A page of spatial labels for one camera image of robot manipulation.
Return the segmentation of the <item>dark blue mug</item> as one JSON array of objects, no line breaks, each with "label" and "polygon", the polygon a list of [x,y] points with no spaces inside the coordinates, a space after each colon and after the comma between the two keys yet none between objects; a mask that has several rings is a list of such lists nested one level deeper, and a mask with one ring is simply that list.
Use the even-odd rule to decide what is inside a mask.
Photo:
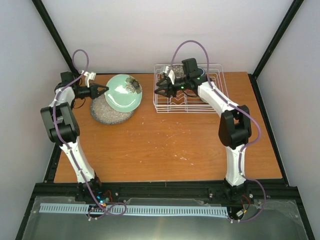
[{"label": "dark blue mug", "polygon": [[198,68],[198,72],[200,73],[200,76],[204,76],[205,75],[205,70],[201,67]]}]

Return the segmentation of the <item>large grey rimmed plate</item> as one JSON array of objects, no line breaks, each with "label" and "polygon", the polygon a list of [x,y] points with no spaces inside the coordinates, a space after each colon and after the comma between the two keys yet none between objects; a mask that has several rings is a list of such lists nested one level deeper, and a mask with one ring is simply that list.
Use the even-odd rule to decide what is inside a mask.
[{"label": "large grey rimmed plate", "polygon": [[118,125],[129,120],[134,115],[135,110],[130,112],[116,111],[107,103],[104,96],[99,96],[92,100],[90,112],[92,117],[99,123]]}]

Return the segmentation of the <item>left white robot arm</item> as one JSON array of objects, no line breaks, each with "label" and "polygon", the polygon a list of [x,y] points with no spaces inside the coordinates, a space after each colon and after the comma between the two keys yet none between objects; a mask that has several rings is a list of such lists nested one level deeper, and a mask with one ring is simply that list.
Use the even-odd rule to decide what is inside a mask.
[{"label": "left white robot arm", "polygon": [[62,72],[61,82],[55,87],[52,103],[40,110],[47,135],[51,142],[57,144],[67,156],[77,179],[78,188],[92,201],[103,198],[104,188],[95,170],[90,166],[80,144],[80,127],[73,113],[76,99],[92,100],[105,94],[109,88],[104,85],[90,83],[94,80],[94,72],[85,72],[85,85],[79,84],[79,78],[72,72]]}]

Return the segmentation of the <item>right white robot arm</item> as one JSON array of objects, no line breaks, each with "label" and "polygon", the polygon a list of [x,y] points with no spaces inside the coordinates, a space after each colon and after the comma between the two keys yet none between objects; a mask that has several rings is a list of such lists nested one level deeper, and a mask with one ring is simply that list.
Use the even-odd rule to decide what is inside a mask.
[{"label": "right white robot arm", "polygon": [[222,93],[211,80],[209,72],[202,70],[195,58],[182,61],[182,75],[176,75],[172,65],[163,65],[154,93],[166,98],[176,97],[178,91],[190,90],[205,100],[218,114],[218,137],[225,146],[227,170],[223,195],[235,202],[245,193],[245,146],[252,135],[250,111],[246,105],[237,105]]}]

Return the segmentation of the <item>floral patterned bowl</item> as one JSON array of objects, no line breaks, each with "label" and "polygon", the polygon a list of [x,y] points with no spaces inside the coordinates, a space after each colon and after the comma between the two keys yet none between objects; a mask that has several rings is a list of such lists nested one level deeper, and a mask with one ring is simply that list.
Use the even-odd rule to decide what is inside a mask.
[{"label": "floral patterned bowl", "polygon": [[173,64],[170,66],[173,70],[173,73],[174,75],[177,77],[177,78],[180,78],[180,77],[184,77],[185,76],[185,73],[184,73],[184,69],[183,69],[183,65],[182,64]]}]

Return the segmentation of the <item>mint plate with flower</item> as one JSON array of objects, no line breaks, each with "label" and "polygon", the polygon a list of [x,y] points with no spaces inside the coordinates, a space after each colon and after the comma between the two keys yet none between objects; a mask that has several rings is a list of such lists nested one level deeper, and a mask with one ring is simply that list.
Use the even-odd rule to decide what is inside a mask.
[{"label": "mint plate with flower", "polygon": [[128,74],[117,74],[106,84],[106,102],[117,112],[129,113],[139,107],[143,89],[136,78]]}]

